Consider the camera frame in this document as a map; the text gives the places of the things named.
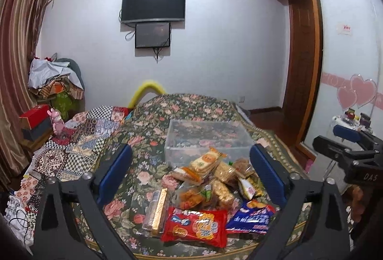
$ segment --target red box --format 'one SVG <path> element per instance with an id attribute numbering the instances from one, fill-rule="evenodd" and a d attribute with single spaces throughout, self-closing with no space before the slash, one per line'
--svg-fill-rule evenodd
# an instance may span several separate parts
<path id="1" fill-rule="evenodd" d="M 19 117 L 21 128 L 26 130 L 32 130 L 34 127 L 36 127 L 48 117 L 48 110 L 49 105 L 39 104 L 34 108 L 30 109 L 28 112 L 21 114 Z"/>

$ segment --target red snack bag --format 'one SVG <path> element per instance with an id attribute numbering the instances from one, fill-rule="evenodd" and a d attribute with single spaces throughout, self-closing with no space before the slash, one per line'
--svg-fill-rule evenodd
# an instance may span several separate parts
<path id="1" fill-rule="evenodd" d="M 226 220 L 227 212 L 225 210 L 192 211 L 170 207 L 161 240 L 163 242 L 198 240 L 224 248 L 226 246 Z"/>

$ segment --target food pile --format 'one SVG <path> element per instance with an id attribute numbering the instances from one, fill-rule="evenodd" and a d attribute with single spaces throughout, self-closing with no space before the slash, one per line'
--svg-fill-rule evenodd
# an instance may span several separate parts
<path id="1" fill-rule="evenodd" d="M 177 190 L 163 187 L 150 201 L 143 235 L 162 241 L 200 241 L 224 248 L 226 235 L 265 234 L 275 210 L 255 198 L 265 195 L 264 187 L 249 159 L 226 163 L 226 154 L 210 147 L 189 166 L 174 168 L 162 179 L 183 181 Z M 228 218 L 239 191 L 242 207 Z"/>

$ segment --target white cloth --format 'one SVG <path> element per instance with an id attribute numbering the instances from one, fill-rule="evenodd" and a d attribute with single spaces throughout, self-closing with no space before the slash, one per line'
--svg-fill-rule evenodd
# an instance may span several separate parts
<path id="1" fill-rule="evenodd" d="M 68 68 L 69 62 L 49 62 L 48 60 L 33 59 L 31 63 L 28 87 L 40 88 L 46 85 L 48 79 L 55 76 L 68 75 L 69 80 L 78 88 L 84 89 L 77 74 Z"/>

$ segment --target blue gripper pad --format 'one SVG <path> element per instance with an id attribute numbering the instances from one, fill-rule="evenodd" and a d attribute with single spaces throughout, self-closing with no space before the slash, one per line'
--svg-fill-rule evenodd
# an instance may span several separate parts
<path id="1" fill-rule="evenodd" d="M 130 145 L 125 145 L 105 177 L 102 179 L 98 189 L 97 198 L 99 207 L 102 208 L 104 205 L 109 204 L 112 201 L 122 179 L 132 163 L 132 154 L 133 152 Z"/>
<path id="2" fill-rule="evenodd" d="M 360 140 L 360 135 L 357 131 L 341 125 L 335 125 L 332 132 L 334 133 L 334 136 L 344 138 L 351 142 L 358 142 Z"/>
<path id="3" fill-rule="evenodd" d="M 273 160 L 260 144 L 255 144 L 250 149 L 250 161 L 271 201 L 284 208 L 287 203 L 286 196 L 290 190 L 287 170 L 279 161 Z"/>

